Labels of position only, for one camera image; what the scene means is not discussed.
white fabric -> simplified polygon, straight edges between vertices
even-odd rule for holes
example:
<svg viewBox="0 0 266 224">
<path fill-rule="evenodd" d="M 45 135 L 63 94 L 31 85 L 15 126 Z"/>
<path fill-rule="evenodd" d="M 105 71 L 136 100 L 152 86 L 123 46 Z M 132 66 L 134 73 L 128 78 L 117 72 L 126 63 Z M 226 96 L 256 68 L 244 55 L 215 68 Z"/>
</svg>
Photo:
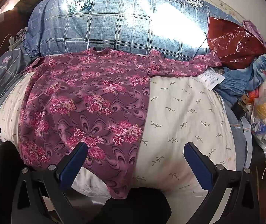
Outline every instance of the white fabric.
<svg viewBox="0 0 266 224">
<path fill-rule="evenodd" d="M 0 127 L 6 132 L 1 139 L 11 140 L 16 146 L 17 112 L 29 78 L 27 75 L 16 85 L 0 109 Z M 183 156 L 184 145 L 190 141 L 214 164 L 222 163 L 235 170 L 231 128 L 214 92 L 196 77 L 151 78 L 149 108 L 132 187 L 162 190 L 172 209 L 168 223 L 186 223 L 207 193 Z M 81 168 L 72 188 L 90 197 L 110 198 L 106 185 L 85 168 Z"/>
</svg>

denim jeans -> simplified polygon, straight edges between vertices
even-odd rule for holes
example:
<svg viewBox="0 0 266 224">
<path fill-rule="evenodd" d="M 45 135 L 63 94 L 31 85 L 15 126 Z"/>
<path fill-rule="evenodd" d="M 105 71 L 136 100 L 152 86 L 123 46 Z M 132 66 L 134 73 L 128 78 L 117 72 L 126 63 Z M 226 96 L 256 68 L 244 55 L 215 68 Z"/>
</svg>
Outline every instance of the denim jeans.
<svg viewBox="0 0 266 224">
<path fill-rule="evenodd" d="M 245 91 L 254 91 L 266 79 L 266 54 L 245 69 L 230 70 L 225 67 L 224 71 L 225 80 L 214 90 L 233 105 Z"/>
</svg>

pink star print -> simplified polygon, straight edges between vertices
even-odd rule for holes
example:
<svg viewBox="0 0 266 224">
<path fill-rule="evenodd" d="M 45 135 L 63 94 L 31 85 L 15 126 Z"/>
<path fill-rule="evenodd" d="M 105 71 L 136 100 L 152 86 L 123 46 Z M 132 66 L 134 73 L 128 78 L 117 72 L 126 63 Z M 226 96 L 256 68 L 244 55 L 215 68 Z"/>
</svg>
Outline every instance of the pink star print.
<svg viewBox="0 0 266 224">
<path fill-rule="evenodd" d="M 2 63 L 1 64 L 5 64 L 5 63 L 8 63 L 9 62 L 9 60 L 11 59 L 12 57 L 11 56 L 7 56 L 6 58 L 4 58 L 2 61 Z"/>
</svg>

blue gripper pad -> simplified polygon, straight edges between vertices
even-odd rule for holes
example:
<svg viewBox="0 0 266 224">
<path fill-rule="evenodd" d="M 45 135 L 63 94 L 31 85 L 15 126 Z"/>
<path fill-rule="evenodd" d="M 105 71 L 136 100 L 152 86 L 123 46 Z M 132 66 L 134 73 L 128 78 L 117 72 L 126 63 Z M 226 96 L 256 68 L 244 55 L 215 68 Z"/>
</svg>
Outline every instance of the blue gripper pad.
<svg viewBox="0 0 266 224">
<path fill-rule="evenodd" d="M 87 145 L 82 144 L 59 175 L 59 187 L 62 191 L 65 191 L 72 186 L 74 179 L 87 157 L 87 153 Z"/>
<path fill-rule="evenodd" d="M 207 156 L 202 155 L 198 149 L 197 151 L 198 153 L 193 148 L 193 146 L 190 144 L 190 142 L 188 142 L 184 147 L 185 159 L 188 162 L 189 166 L 191 167 L 201 188 L 207 191 L 211 191 L 214 187 L 213 174 L 210 172 L 207 165 L 204 163 L 203 157 L 206 157 L 209 161 L 210 159 Z"/>
</svg>

leaf print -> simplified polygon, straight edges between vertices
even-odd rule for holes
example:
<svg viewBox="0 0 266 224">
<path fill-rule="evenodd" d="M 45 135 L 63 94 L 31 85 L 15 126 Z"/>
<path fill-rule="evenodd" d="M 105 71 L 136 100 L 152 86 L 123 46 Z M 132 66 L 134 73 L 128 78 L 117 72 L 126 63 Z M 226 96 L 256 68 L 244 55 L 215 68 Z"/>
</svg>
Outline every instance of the leaf print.
<svg viewBox="0 0 266 224">
<path fill-rule="evenodd" d="M 169 141 L 168 141 L 168 142 L 170 142 L 170 141 L 171 141 L 172 143 L 174 143 L 174 142 L 179 142 L 179 141 L 177 141 L 177 138 L 175 138 L 175 139 L 174 139 L 174 137 L 173 137 L 173 138 L 171 138 L 171 139 L 169 139 Z"/>
<path fill-rule="evenodd" d="M 176 99 L 175 97 L 173 97 L 174 98 L 174 100 L 177 100 L 177 101 L 183 101 L 182 99 L 180 99 L 180 98 L 178 98 L 178 99 Z"/>
<path fill-rule="evenodd" d="M 155 163 L 156 163 L 157 161 L 161 162 L 161 159 L 162 159 L 162 158 L 165 158 L 165 157 L 164 157 L 164 156 L 156 157 L 156 160 L 155 160 L 155 161 L 152 161 L 152 162 L 153 162 L 153 166 L 155 165 Z"/>
<path fill-rule="evenodd" d="M 202 138 L 200 138 L 199 136 L 194 136 L 198 141 L 201 141 L 201 142 L 203 142 L 202 141 Z"/>
<path fill-rule="evenodd" d="M 141 141 L 147 146 L 148 141 L 143 140 L 143 138 L 141 138 Z"/>
<path fill-rule="evenodd" d="M 170 111 L 172 111 L 172 112 L 174 112 L 175 113 L 175 110 L 173 110 L 172 108 L 168 108 L 168 107 L 165 107 L 166 109 L 168 109 L 169 110 L 169 112 Z"/>
<path fill-rule="evenodd" d="M 191 186 L 190 184 L 189 185 L 184 185 L 183 187 L 179 188 L 179 189 L 185 189 L 186 187 L 189 187 Z"/>
<path fill-rule="evenodd" d="M 212 155 L 212 154 L 214 154 L 214 151 L 216 150 L 216 148 L 214 148 L 214 149 L 211 149 L 211 152 L 209 153 L 209 157 Z"/>
<path fill-rule="evenodd" d="M 152 121 L 150 121 L 151 122 L 151 125 L 154 125 L 155 126 L 155 128 L 157 128 L 157 127 L 162 127 L 163 125 L 158 125 L 158 123 L 157 124 L 155 124 L 154 122 L 152 122 Z"/>
<path fill-rule="evenodd" d="M 146 180 L 144 179 L 144 177 L 140 178 L 139 175 L 138 175 L 137 177 L 133 177 L 133 179 L 136 179 L 137 182 L 138 182 L 139 180 L 146 181 Z"/>
<path fill-rule="evenodd" d="M 180 125 L 181 129 L 182 129 L 184 126 L 186 126 L 187 123 L 188 123 L 188 122 L 183 122 L 183 123 Z"/>
<path fill-rule="evenodd" d="M 170 173 L 169 175 L 171 175 L 172 178 L 173 178 L 173 177 L 176 177 L 177 180 L 180 180 L 180 179 L 179 179 L 179 175 L 177 175 L 177 173 Z"/>
<path fill-rule="evenodd" d="M 186 89 L 182 89 L 183 91 L 185 91 L 186 93 L 189 93 Z M 190 93 L 189 93 L 190 94 Z"/>
<path fill-rule="evenodd" d="M 209 126 L 209 124 L 207 124 L 206 122 L 205 122 L 205 123 L 203 123 L 202 121 L 200 121 L 200 122 L 201 122 L 201 124 L 204 125 L 204 126 Z"/>
<path fill-rule="evenodd" d="M 157 100 L 158 97 L 153 97 L 152 99 L 150 99 L 150 101 L 152 102 L 153 100 Z"/>
</svg>

